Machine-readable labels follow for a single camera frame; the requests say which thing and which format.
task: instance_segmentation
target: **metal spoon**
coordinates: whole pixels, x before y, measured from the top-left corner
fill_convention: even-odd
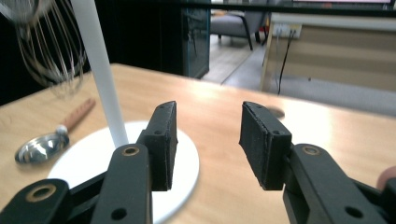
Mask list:
[[[64,119],[55,133],[42,135],[25,143],[15,154],[15,161],[19,164],[26,164],[40,163],[51,159],[69,145],[67,132],[71,132],[94,105],[95,101],[92,98],[88,99]]]

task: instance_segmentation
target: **wooden handle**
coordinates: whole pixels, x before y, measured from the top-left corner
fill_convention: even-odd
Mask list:
[[[85,115],[95,106],[96,102],[93,98],[86,100],[82,105],[75,109],[70,115],[68,115],[62,125],[67,128],[67,131],[71,132],[73,128],[84,118]]]

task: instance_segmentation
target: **black cabinet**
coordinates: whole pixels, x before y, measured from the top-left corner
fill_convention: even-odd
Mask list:
[[[112,63],[201,77],[209,69],[208,9],[96,0]]]
[[[0,14],[0,105],[43,89],[25,68],[14,25]]]

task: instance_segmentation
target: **blurry object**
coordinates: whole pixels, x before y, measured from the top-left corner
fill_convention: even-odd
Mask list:
[[[396,178],[396,166],[391,166],[381,173],[376,182],[376,187],[380,190],[384,190],[388,180],[392,178]]]
[[[195,37],[197,34],[204,33],[207,29],[207,10],[187,8],[183,12],[184,22],[186,24],[186,39],[189,43],[192,42],[194,48],[194,55],[197,56],[197,48]]]
[[[35,81],[56,87],[61,98],[78,91],[87,57],[70,3],[0,0],[0,12],[14,23],[24,64]]]

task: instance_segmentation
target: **cabinet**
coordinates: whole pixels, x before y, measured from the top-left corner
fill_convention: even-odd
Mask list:
[[[111,63],[201,77],[209,69],[209,10],[96,0]]]
[[[396,91],[395,19],[273,13],[271,30],[275,23],[303,25],[290,44],[285,74]],[[262,91],[268,91],[271,76],[280,72],[278,55],[285,55],[287,45],[286,38],[270,36]]]
[[[21,57],[14,25],[0,14],[0,105],[43,90]]]

